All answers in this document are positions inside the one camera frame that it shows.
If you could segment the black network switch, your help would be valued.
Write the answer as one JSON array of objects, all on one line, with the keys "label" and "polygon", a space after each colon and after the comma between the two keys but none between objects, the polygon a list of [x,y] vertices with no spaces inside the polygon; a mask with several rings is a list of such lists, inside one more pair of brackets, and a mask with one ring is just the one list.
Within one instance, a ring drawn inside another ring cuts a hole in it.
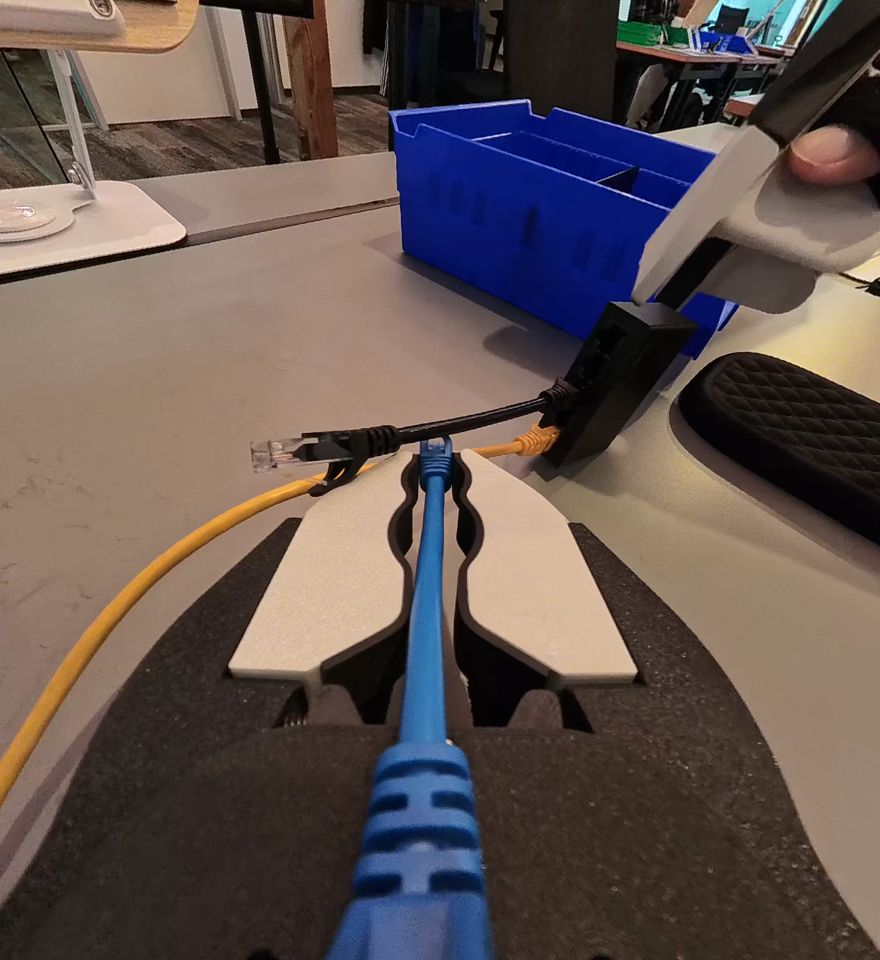
[{"label": "black network switch", "polygon": [[605,451],[697,330],[662,303],[607,303],[566,374],[575,396],[543,418],[559,431],[546,462],[559,470]]}]

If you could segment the black textured pad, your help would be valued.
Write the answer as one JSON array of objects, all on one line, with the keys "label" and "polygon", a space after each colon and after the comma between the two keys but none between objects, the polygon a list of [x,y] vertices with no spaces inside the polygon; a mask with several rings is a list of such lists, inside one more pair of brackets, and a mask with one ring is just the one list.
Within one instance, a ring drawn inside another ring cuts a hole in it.
[{"label": "black textured pad", "polygon": [[718,453],[880,547],[880,403],[767,354],[704,366],[676,404]]}]

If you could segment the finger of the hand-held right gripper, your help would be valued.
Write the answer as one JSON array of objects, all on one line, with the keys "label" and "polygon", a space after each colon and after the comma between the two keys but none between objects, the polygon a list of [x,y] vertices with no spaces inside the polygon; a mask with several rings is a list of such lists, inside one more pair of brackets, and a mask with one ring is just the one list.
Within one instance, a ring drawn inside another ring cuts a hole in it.
[{"label": "finger of the hand-held right gripper", "polygon": [[772,169],[712,230],[730,250],[703,294],[766,314],[798,308],[823,275],[880,253],[880,208],[868,186],[814,186]]},{"label": "finger of the hand-held right gripper", "polygon": [[740,128],[715,155],[646,242],[631,302],[681,309],[732,244],[714,237],[748,188],[782,152],[782,144],[758,127]]}]

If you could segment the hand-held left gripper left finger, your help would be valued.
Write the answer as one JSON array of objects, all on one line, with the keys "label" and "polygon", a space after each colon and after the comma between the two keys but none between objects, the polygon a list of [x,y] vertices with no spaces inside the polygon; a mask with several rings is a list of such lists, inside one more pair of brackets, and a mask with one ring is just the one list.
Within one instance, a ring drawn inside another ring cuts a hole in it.
[{"label": "hand-held left gripper left finger", "polygon": [[239,679],[320,684],[403,633],[412,601],[406,527],[419,489],[402,451],[315,499],[230,659]]}]

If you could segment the black office chair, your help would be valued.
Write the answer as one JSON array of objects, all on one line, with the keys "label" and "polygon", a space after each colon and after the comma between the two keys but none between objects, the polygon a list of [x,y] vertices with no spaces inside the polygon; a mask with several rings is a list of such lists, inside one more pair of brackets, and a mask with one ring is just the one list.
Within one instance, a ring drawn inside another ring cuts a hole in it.
[{"label": "black office chair", "polygon": [[505,99],[613,118],[617,1],[505,1]]}]

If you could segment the person's right hand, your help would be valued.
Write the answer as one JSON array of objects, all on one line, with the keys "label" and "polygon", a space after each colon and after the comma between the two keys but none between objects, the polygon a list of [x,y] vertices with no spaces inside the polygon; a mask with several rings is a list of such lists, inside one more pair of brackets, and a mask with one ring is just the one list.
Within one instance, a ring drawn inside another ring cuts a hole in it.
[{"label": "person's right hand", "polygon": [[880,156],[863,136],[846,126],[824,126],[790,145],[786,166],[799,181],[816,186],[863,183],[880,173]]}]

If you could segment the green-topped table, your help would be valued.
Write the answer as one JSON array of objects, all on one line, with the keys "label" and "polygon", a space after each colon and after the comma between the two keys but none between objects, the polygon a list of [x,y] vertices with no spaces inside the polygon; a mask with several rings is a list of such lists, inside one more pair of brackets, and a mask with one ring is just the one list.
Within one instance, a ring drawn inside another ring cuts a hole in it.
[{"label": "green-topped table", "polygon": [[660,24],[619,21],[616,29],[613,121],[631,124],[628,114],[640,79],[650,67],[662,68],[665,103],[657,125],[661,133],[679,129],[686,119],[712,123],[739,81],[762,85],[778,64],[769,54],[711,54],[700,48],[697,30],[677,30],[693,46],[669,43]]}]

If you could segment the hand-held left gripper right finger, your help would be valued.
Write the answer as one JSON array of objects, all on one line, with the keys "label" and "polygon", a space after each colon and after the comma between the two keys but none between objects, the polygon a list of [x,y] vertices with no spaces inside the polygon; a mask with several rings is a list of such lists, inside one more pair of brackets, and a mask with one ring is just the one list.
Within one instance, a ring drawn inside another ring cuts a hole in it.
[{"label": "hand-held left gripper right finger", "polygon": [[638,667],[565,517],[478,452],[456,465],[464,624],[554,689],[632,684]]}]

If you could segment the white stand base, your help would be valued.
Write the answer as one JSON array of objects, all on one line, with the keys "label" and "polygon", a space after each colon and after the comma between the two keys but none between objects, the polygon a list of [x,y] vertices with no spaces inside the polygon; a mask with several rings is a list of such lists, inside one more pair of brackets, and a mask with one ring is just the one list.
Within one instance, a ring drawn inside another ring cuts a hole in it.
[{"label": "white stand base", "polygon": [[0,278],[174,246],[186,227],[131,182],[0,190]]}]

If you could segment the wooden pillar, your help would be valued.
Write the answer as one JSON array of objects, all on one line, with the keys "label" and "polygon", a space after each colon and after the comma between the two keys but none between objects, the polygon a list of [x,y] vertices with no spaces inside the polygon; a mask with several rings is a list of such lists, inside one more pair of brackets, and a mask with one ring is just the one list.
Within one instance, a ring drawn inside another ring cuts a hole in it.
[{"label": "wooden pillar", "polygon": [[301,161],[339,155],[326,2],[312,2],[312,18],[282,18],[293,118]]}]

